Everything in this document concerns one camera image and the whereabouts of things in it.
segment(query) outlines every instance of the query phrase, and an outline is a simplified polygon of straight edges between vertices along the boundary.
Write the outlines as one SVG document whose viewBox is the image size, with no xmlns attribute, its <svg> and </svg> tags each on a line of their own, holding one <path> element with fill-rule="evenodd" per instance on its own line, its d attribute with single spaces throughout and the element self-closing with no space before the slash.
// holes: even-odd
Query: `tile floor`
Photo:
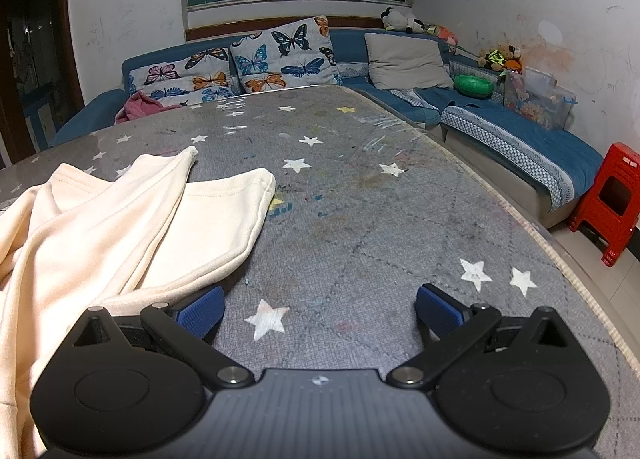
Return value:
<svg viewBox="0 0 640 459">
<path fill-rule="evenodd" d="M 574 261 L 567 264 L 640 358 L 640 261 L 625 249 L 614 266 L 607 267 L 601 261 L 602 246 L 598 247 L 585 233 L 574 233 L 564 224 L 549 231 Z"/>
</svg>

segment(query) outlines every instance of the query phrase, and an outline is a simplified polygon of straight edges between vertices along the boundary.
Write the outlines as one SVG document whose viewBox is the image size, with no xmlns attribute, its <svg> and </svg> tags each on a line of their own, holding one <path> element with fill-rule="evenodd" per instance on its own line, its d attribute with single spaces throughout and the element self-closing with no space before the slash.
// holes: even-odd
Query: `red stool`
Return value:
<svg viewBox="0 0 640 459">
<path fill-rule="evenodd" d="M 626 144 L 614 143 L 595 182 L 569 220 L 572 232 L 586 220 L 609 243 L 602 261 L 616 263 L 640 216 L 640 155 Z"/>
</svg>

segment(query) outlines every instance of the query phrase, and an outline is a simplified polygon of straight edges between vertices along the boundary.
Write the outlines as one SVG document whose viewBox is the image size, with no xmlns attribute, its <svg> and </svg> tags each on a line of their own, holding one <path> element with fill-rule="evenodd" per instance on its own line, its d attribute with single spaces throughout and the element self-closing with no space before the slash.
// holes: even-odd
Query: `table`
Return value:
<svg viewBox="0 0 640 459">
<path fill-rule="evenodd" d="M 267 367 L 384 375 L 422 349 L 413 302 L 424 282 L 504 315 L 551 305 L 609 388 L 597 451 L 638 457 L 638 378 L 543 237 L 443 147 L 345 87 L 203 103 L 100 130 L 2 170 L 0 201 L 63 162 L 115 180 L 142 153 L 175 155 L 191 143 L 191 182 L 265 167 L 277 183 L 254 251 L 223 281 L 216 348 L 257 376 Z M 277 312 L 284 332 L 262 335 L 246 321 L 261 303 L 289 308 Z"/>
</svg>

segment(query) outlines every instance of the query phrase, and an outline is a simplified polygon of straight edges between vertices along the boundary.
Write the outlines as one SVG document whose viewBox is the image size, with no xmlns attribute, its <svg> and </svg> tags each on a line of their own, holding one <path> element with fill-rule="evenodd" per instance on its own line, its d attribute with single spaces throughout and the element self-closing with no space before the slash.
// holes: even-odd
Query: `plastic storage box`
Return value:
<svg viewBox="0 0 640 459">
<path fill-rule="evenodd" d="M 507 71 L 504 106 L 547 130 L 562 130 L 575 94 L 556 85 L 551 74 L 525 68 L 524 74 Z"/>
</svg>

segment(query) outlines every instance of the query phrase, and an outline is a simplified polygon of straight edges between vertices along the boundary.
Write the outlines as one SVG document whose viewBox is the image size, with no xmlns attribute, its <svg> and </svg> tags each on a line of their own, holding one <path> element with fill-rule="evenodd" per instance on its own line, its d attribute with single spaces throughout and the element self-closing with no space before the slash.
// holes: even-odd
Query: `green bowl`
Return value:
<svg viewBox="0 0 640 459">
<path fill-rule="evenodd" d="M 484 78 L 459 74 L 453 80 L 454 89 L 470 98 L 488 98 L 494 92 L 494 84 Z"/>
</svg>

